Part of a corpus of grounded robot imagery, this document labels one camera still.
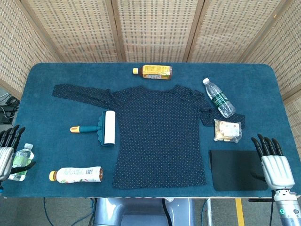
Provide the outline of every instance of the gray floor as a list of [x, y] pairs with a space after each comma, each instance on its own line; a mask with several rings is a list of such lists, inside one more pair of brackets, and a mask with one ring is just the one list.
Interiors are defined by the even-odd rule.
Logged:
[[[200, 226], [201, 209], [204, 199], [195, 199], [196, 225]], [[270, 203], [250, 203], [243, 199], [245, 226], [268, 226]], [[47, 198], [48, 216], [55, 226], [70, 226], [78, 219], [91, 213], [91, 201], [85, 198]], [[281, 226], [280, 218], [274, 208], [273, 226]], [[234, 199], [212, 199], [214, 226], [238, 226]], [[43, 198], [7, 198], [0, 197], [1, 226], [48, 226]], [[89, 218], [77, 223], [87, 226]]]

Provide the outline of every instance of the shirt sleeve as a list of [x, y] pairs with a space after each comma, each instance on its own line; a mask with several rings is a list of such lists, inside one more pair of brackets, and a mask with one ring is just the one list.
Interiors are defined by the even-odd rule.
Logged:
[[245, 127], [245, 116], [241, 114], [234, 114], [229, 118], [224, 118], [216, 108], [211, 108], [210, 104], [205, 100], [204, 93], [197, 90], [193, 92], [195, 96], [195, 104], [197, 106], [199, 117], [204, 126], [214, 126], [214, 119], [227, 122], [241, 122], [241, 128]]
[[125, 96], [122, 96], [120, 91], [112, 93], [109, 89], [96, 89], [71, 84], [55, 85], [52, 96], [75, 100], [114, 111], [121, 108], [125, 101]]

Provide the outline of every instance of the black pad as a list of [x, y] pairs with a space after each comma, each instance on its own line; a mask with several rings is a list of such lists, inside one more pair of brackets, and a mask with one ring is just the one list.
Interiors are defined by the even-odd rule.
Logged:
[[216, 191], [250, 191], [268, 188], [264, 181], [253, 176], [263, 177], [256, 151], [210, 150], [209, 158], [213, 187]]

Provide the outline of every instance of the lint roller handle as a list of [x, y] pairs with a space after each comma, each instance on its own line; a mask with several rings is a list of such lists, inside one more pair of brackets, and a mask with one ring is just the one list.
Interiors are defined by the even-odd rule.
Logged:
[[101, 126], [74, 126], [70, 128], [71, 133], [87, 133], [102, 130]]

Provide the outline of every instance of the yellow floor stripe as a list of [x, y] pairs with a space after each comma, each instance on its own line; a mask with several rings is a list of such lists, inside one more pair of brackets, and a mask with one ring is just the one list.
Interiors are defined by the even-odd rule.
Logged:
[[236, 213], [237, 213], [238, 226], [245, 226], [243, 206], [241, 204], [241, 199], [236, 198], [235, 199], [235, 204], [236, 204]]

